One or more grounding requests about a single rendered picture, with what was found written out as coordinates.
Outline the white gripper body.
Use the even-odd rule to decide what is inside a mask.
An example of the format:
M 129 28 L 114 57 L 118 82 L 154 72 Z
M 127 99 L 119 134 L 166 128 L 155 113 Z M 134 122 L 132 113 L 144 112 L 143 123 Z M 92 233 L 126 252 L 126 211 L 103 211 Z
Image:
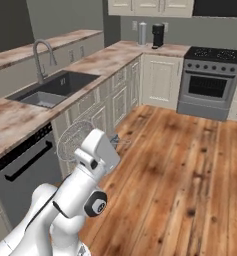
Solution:
M 120 162 L 120 157 L 106 134 L 98 128 L 93 129 L 82 142 L 81 148 L 97 162 L 105 163 L 107 172 L 111 172 Z

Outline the cream drawer front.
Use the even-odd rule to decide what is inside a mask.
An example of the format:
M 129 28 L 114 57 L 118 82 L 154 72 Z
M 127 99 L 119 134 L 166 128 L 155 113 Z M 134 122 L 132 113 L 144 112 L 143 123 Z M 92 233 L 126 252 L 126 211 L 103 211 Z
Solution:
M 95 91 L 89 92 L 87 95 L 82 97 L 78 102 L 78 110 L 80 114 L 83 114 L 88 109 L 90 109 L 97 101 L 97 96 Z
M 113 77 L 113 89 L 117 89 L 120 87 L 124 87 L 127 78 L 127 71 L 126 68 L 123 67 L 122 69 L 118 70 Z

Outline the dark grey sink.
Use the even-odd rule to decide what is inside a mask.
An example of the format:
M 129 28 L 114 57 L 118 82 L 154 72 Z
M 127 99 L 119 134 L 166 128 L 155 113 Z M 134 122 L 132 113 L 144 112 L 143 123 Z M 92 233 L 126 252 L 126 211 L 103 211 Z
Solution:
M 51 109 L 97 78 L 98 75 L 62 70 L 46 78 L 43 84 L 35 83 L 7 99 Z

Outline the cream narrow cupboard door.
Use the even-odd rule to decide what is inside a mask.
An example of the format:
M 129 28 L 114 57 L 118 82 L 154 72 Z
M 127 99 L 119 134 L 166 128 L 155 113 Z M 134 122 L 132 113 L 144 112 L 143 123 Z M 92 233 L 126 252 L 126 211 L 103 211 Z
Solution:
M 136 59 L 130 67 L 130 105 L 138 105 L 140 87 L 140 60 Z

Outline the grey dishwasher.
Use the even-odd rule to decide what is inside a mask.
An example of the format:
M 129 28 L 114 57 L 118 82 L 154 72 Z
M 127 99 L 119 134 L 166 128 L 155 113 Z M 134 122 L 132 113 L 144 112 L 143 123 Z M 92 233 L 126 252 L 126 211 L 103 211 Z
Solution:
M 46 152 L 15 181 L 10 182 L 4 175 L 12 175 L 33 158 L 50 141 L 53 148 Z M 62 179 L 56 155 L 56 143 L 52 125 L 38 130 L 23 143 L 0 158 L 0 202 L 12 228 L 15 228 L 26 215 L 34 190 L 43 183 L 55 184 Z

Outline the cream corner cupboard door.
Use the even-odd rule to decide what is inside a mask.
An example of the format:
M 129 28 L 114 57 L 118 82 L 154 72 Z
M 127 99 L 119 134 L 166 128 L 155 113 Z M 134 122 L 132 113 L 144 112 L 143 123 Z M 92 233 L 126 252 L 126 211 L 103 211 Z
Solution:
M 157 55 L 143 57 L 141 102 L 175 110 L 183 59 Z

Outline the silver curved tap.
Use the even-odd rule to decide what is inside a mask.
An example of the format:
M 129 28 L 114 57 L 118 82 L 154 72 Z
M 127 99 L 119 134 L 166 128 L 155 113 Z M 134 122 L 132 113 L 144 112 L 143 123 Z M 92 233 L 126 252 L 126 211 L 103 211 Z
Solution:
M 47 50 L 49 52 L 49 57 L 50 57 L 50 65 L 57 65 L 56 58 L 54 56 L 53 49 L 51 45 L 43 39 L 37 39 L 34 44 L 33 44 L 33 55 L 34 55 L 34 60 L 35 60 L 35 65 L 36 65 L 36 70 L 37 70 L 37 78 L 38 78 L 38 83 L 43 84 L 44 83 L 44 78 L 46 75 L 43 74 L 43 71 L 41 69 L 41 63 L 40 63 L 40 58 L 38 54 L 37 47 L 39 44 L 43 44 L 47 47 Z

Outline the silver cylindrical canister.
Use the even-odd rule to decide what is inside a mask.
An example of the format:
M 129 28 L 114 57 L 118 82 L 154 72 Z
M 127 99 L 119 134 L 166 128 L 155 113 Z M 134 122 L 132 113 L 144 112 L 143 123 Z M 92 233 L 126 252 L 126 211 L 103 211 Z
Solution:
M 145 22 L 140 22 L 138 25 L 138 44 L 143 46 L 146 44 L 147 38 L 147 24 Z

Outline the grey oven with black hob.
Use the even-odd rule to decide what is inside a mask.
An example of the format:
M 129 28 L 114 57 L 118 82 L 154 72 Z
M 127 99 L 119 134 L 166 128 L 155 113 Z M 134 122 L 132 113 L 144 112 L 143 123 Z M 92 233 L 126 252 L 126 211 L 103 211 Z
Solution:
M 237 50 L 191 46 L 184 55 L 177 112 L 226 121 L 237 86 Z

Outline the black coffee machine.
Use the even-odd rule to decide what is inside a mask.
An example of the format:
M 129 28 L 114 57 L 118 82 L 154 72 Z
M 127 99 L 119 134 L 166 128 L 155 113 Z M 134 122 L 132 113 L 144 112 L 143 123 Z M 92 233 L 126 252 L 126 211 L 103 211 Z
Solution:
M 152 34 L 153 34 L 153 49 L 157 49 L 161 47 L 164 43 L 164 32 L 165 25 L 164 24 L 154 24 L 152 26 Z

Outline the black microwave oven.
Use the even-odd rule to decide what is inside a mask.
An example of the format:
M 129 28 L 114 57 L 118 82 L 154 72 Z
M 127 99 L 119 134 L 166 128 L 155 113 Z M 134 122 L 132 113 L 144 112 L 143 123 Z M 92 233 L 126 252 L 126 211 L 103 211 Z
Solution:
M 194 0 L 193 15 L 237 18 L 237 0 Z

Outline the cream wall cupboards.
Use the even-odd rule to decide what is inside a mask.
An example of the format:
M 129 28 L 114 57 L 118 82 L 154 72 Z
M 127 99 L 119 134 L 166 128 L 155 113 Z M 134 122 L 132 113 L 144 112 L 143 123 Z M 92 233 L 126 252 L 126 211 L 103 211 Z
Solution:
M 108 13 L 118 16 L 190 18 L 194 0 L 108 0 Z

